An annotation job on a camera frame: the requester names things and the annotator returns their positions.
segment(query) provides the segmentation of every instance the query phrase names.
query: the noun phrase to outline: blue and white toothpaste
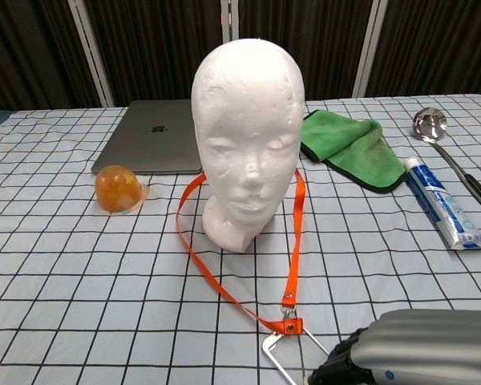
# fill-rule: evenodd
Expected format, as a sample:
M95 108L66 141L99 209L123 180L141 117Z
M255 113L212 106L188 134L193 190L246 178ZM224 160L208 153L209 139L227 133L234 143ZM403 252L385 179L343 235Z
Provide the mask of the blue and white toothpaste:
M404 161L406 182L429 212L453 250L481 249L481 232L461 210L431 170L419 159Z

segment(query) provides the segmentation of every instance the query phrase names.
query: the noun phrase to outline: silver laptop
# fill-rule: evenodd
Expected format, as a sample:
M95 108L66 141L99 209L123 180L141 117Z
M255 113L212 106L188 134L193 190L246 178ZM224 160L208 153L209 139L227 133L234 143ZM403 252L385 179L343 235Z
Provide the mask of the silver laptop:
M91 167L119 164L137 174L201 172L190 100L136 100Z

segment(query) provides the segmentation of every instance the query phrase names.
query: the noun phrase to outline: dark curtain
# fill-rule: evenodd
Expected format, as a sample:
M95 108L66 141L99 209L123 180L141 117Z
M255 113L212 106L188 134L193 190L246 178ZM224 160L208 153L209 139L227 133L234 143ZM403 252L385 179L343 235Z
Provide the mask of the dark curtain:
M390 0L367 96L481 94L481 0Z
M86 0L116 105L189 99L194 74L223 42L219 0Z
M0 0L0 109L98 106L67 0Z
M371 0L239 0L239 36L286 49L306 99L351 97Z

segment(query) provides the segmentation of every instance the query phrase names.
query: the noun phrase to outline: mannequin nose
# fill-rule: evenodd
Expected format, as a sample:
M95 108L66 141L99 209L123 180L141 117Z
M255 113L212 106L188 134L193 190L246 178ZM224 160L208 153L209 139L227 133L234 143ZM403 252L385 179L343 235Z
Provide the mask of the mannequin nose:
M246 159L243 185L251 188L260 187L262 185L260 166L256 156L250 156Z

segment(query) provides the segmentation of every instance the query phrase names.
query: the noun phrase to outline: towel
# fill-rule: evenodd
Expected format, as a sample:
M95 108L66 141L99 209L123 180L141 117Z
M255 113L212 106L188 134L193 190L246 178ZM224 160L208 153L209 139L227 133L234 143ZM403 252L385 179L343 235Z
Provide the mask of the towel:
M330 111L314 111L303 122L301 150L313 162L324 162L376 193L394 190L406 175L375 120L358 121Z

